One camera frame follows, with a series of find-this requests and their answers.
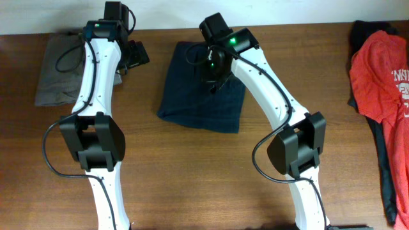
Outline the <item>navy blue shorts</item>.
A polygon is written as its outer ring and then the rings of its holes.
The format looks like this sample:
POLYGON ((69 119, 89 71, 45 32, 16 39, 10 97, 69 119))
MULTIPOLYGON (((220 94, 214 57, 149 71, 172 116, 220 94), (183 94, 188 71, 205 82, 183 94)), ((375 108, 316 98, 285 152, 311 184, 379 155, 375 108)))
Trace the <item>navy blue shorts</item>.
POLYGON ((185 127, 237 134, 245 86, 230 78, 224 84, 203 82, 206 69, 193 66, 204 58, 206 47, 192 42, 178 42, 170 62, 162 102, 157 116, 185 127))

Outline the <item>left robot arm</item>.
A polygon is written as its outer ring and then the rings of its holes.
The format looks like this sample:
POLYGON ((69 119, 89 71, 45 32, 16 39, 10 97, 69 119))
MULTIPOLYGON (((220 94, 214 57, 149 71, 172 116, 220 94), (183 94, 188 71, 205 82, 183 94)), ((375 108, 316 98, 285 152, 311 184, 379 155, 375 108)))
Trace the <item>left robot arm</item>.
POLYGON ((84 72, 71 115, 58 122, 66 145, 91 184, 99 229, 131 228, 120 182, 125 135, 112 118, 116 72, 149 63, 141 42, 129 40, 135 16, 119 1, 105 3, 104 16, 83 29, 84 72))

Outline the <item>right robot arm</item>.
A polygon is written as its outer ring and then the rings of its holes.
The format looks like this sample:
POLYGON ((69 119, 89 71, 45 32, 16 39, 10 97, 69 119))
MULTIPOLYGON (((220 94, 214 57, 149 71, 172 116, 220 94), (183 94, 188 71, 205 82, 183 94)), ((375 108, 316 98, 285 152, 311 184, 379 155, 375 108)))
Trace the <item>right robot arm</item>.
POLYGON ((253 152, 269 143, 268 159, 284 177, 276 179, 259 167, 256 170, 270 181, 289 185, 298 229, 329 229, 318 181, 327 125, 322 113, 311 114, 284 87, 249 29, 233 31, 222 15, 215 13, 200 23, 199 30, 208 47, 206 65, 215 80, 236 77, 272 127, 253 152))

